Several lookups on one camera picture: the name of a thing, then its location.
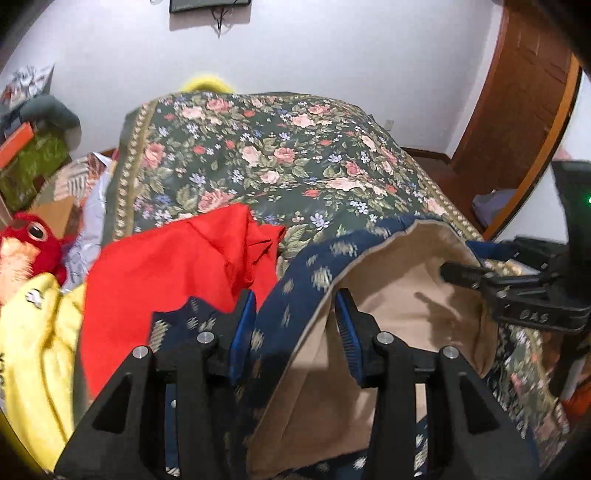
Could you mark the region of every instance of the red fabric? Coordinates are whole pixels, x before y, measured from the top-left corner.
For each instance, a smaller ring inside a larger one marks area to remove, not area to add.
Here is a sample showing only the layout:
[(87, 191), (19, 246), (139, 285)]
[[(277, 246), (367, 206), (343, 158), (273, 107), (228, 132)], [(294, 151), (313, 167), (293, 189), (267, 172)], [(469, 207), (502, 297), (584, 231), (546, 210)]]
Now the red fabric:
[(244, 288), (260, 307), (277, 283), (284, 233), (232, 205), (106, 246), (88, 275), (80, 340), (91, 397), (146, 343), (152, 312), (177, 310), (196, 296), (229, 313)]

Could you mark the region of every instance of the yellow stuffed toy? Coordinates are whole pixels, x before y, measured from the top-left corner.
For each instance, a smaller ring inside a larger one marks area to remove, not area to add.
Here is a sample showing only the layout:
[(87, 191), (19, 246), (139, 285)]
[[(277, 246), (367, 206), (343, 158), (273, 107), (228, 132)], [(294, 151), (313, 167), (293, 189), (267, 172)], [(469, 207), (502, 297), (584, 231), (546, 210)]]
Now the yellow stuffed toy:
[(234, 93), (231, 87), (212, 75), (195, 77), (185, 83), (183, 88), (181, 88), (182, 92), (195, 92), (198, 90), (213, 93)]

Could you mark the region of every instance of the stuffed animal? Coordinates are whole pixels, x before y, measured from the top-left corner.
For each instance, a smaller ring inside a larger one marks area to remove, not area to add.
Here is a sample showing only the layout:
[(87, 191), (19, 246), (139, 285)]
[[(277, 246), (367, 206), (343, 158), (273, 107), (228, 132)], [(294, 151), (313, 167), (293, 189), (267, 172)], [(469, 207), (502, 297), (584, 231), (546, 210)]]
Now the stuffed animal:
[(0, 233), (0, 304), (5, 304), (31, 277), (51, 273), (62, 285), (66, 268), (62, 246), (72, 239), (57, 239), (37, 215), (18, 212)]

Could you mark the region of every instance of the wooden door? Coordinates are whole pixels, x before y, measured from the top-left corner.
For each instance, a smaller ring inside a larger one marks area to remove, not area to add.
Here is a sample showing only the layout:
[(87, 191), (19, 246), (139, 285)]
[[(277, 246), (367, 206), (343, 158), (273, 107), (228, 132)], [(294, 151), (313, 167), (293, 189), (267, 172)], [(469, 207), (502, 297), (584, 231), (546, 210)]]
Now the wooden door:
[(569, 48), (528, 0), (506, 0), (503, 29), (496, 68), (452, 161), (470, 197), (519, 187), (553, 126), (569, 76)]

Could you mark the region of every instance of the floral bedspread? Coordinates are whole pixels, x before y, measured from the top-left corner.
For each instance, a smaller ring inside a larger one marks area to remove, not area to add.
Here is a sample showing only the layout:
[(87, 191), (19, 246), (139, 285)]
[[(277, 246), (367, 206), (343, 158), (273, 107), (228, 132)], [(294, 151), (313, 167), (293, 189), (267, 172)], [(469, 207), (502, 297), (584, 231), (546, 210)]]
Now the floral bedspread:
[[(176, 93), (131, 113), (119, 148), (103, 245), (235, 202), (250, 205), (261, 222), (288, 228), (279, 276), (309, 242), (398, 213), (435, 213), (464, 238), (480, 238), (389, 133), (339, 100)], [(542, 457), (552, 457), (566, 427), (539, 360), (532, 359), (541, 357), (539, 335), (505, 331), (515, 348), (502, 389), (514, 391), (519, 381), (527, 392), (525, 425)]]

